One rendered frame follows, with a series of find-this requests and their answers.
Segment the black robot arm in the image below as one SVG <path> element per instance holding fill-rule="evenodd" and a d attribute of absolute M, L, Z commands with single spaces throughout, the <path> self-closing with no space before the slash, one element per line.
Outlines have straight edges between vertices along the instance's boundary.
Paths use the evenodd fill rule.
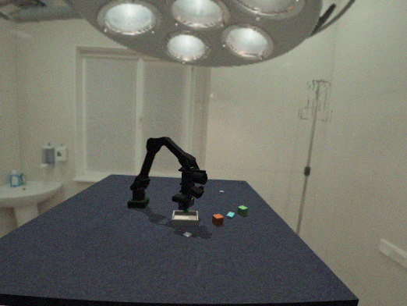
<path fill-rule="evenodd" d="M 152 162 L 154 160 L 155 154 L 160 150 L 161 146 L 167 147 L 179 160 L 182 166 L 179 171 L 182 172 L 182 182 L 194 182 L 193 186 L 190 185 L 187 195 L 193 195 L 195 198 L 199 199 L 204 193 L 204 187 L 195 187 L 195 183 L 206 184 L 207 174 L 206 170 L 200 170 L 196 163 L 196 159 L 184 152 L 176 143 L 174 143 L 170 137 L 159 137 L 159 138 L 149 138 L 147 139 L 146 149 L 147 153 L 143 161 L 143 167 L 140 174 L 134 180 L 134 183 L 130 187 L 133 191 L 133 201 L 142 201 L 145 199 L 146 192 L 150 179 L 148 178 L 148 173 Z M 190 168 L 193 167 L 193 168 Z"/>

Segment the orange-brown cube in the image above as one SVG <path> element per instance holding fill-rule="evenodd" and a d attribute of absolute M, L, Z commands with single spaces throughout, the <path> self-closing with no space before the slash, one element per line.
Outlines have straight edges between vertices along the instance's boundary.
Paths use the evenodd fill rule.
<path fill-rule="evenodd" d="M 224 216 L 221 214 L 215 214 L 212 217 L 212 223 L 215 224 L 216 226 L 223 225 L 224 222 Z"/>

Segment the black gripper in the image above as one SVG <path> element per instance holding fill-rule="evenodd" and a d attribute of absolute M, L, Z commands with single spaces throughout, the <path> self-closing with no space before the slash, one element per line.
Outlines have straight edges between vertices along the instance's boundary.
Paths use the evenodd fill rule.
<path fill-rule="evenodd" d="M 173 202 L 182 204 L 184 211 L 186 211 L 186 209 L 188 209 L 189 203 L 190 203 L 191 199 L 193 198 L 193 195 L 191 195 L 191 194 L 190 194 L 190 196 L 187 195 L 189 186 L 190 185 L 193 186 L 193 184 L 194 184 L 193 181 L 192 182 L 181 182 L 179 184 L 179 185 L 181 185 L 181 190 L 179 191 L 179 193 L 182 193 L 182 194 L 176 194 L 172 197 Z"/>

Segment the green cube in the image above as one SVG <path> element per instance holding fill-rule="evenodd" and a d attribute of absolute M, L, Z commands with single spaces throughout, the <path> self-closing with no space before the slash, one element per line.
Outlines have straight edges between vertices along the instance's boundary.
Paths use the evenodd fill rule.
<path fill-rule="evenodd" d="M 246 215 L 247 214 L 247 210 L 248 210 L 248 208 L 246 207 L 246 206 L 241 206 L 241 207 L 238 207 L 238 214 L 240 214 L 241 216 L 244 216 L 244 215 Z"/>

